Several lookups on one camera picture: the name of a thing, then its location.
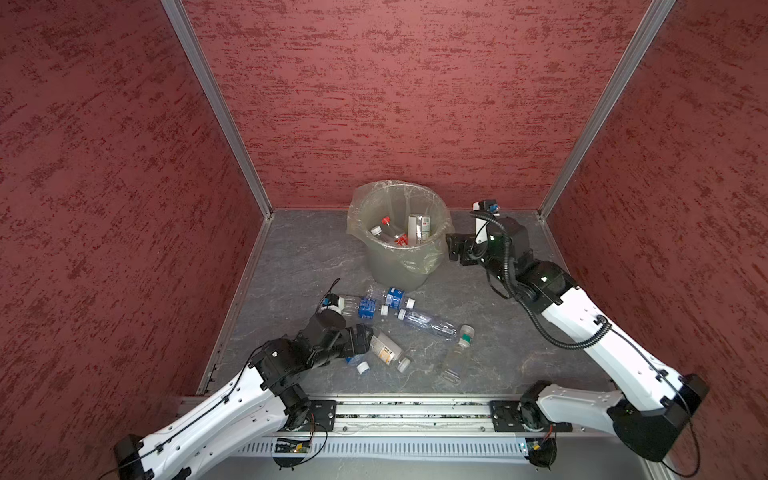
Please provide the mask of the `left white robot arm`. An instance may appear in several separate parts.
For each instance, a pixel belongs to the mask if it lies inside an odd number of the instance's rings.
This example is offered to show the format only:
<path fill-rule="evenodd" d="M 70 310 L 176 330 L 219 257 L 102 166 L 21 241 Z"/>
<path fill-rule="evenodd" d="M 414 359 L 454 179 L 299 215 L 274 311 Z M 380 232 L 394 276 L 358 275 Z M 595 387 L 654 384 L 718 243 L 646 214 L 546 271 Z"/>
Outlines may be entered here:
<path fill-rule="evenodd" d="M 268 340 L 239 373 L 173 423 L 114 447 L 121 479 L 198 479 L 249 441 L 296 430 L 312 402 L 299 382 L 305 372 L 369 351 L 374 330 L 347 325 L 341 314 L 313 314 L 295 337 Z"/>

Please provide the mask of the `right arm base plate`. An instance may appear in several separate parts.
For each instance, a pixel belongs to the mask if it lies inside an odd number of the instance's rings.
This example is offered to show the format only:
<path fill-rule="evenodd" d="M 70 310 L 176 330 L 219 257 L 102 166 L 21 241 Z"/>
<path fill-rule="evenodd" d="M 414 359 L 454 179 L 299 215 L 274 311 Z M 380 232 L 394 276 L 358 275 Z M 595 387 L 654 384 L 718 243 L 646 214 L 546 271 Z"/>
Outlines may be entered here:
<path fill-rule="evenodd" d="M 489 402 L 490 418 L 497 433 L 561 433 L 572 432 L 567 422 L 552 422 L 531 401 L 493 400 Z"/>

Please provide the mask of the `red label cola bottle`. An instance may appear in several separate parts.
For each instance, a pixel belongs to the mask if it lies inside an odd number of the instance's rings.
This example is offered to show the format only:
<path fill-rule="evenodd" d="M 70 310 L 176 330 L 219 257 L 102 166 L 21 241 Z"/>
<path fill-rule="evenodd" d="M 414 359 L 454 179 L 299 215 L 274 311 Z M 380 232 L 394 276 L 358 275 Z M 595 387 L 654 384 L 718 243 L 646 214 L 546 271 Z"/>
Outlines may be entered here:
<path fill-rule="evenodd" d="M 382 233 L 387 236 L 387 243 L 407 247 L 409 245 L 408 234 L 406 230 L 396 224 L 390 216 L 383 217 L 381 220 Z"/>

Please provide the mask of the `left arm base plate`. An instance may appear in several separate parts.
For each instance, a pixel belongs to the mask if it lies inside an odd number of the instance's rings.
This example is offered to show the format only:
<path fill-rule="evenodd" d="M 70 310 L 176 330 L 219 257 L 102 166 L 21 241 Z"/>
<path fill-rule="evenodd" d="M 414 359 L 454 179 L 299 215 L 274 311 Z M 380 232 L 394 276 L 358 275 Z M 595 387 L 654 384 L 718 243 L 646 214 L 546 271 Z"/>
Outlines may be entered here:
<path fill-rule="evenodd" d="M 320 429 L 331 432 L 334 429 L 338 402 L 325 399 L 308 399 L 287 410 L 283 431 L 310 432 Z"/>

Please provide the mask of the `white label square bottle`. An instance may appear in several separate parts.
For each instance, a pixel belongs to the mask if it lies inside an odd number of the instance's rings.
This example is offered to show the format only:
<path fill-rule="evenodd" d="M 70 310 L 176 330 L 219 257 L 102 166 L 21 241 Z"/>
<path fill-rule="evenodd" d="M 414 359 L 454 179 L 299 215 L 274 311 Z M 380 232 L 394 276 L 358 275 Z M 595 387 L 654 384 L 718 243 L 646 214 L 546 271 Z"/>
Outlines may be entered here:
<path fill-rule="evenodd" d="M 410 215 L 407 234 L 411 246 L 426 242 L 431 236 L 431 218 L 422 214 Z"/>

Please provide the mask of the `green cap clear bottle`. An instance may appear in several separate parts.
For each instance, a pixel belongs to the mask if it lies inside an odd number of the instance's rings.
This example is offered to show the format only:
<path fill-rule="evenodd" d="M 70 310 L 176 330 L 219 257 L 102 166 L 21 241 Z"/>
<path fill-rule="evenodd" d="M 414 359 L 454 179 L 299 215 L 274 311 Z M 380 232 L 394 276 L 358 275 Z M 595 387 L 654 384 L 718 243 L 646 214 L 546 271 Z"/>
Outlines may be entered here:
<path fill-rule="evenodd" d="M 457 387 L 466 378 L 474 337 L 475 329 L 472 326 L 464 324 L 460 327 L 456 343 L 437 366 L 435 378 L 437 389 L 447 390 Z"/>

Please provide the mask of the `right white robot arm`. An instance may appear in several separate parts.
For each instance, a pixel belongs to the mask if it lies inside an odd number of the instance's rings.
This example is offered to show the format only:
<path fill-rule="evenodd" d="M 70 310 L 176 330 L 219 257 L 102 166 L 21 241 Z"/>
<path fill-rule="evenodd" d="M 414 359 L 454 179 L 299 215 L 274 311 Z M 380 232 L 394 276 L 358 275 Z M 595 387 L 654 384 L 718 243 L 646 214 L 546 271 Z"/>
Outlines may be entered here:
<path fill-rule="evenodd" d="M 612 391 L 539 381 L 518 403 L 529 431 L 575 424 L 615 435 L 641 458 L 661 463 L 709 387 L 659 360 L 611 320 L 558 264 L 534 257 L 527 230 L 512 218 L 474 211 L 473 234 L 448 233 L 450 260 L 479 265 L 495 293 L 516 301 L 551 345 L 585 352 L 610 377 Z"/>

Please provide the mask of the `yellow label clear bottle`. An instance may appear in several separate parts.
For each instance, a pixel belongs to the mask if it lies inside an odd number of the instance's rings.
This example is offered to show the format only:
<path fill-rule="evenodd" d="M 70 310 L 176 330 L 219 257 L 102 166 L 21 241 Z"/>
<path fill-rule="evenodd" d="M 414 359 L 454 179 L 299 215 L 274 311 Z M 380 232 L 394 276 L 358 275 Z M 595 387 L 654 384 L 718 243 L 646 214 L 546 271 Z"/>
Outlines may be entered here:
<path fill-rule="evenodd" d="M 372 336 L 370 352 L 385 364 L 394 365 L 400 373 L 404 373 L 411 365 L 411 359 L 406 351 L 384 333 L 376 333 Z"/>

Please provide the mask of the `small blue label bottle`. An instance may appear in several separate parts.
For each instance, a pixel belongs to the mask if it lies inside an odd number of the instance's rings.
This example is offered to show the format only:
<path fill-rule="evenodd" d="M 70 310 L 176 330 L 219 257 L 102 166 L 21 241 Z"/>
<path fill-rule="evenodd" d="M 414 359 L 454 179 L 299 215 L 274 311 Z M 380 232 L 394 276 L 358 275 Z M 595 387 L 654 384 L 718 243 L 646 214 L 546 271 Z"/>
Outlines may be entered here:
<path fill-rule="evenodd" d="M 346 363 L 349 366 L 354 367 L 359 375 L 365 375 L 370 371 L 370 365 L 364 354 L 348 357 Z"/>

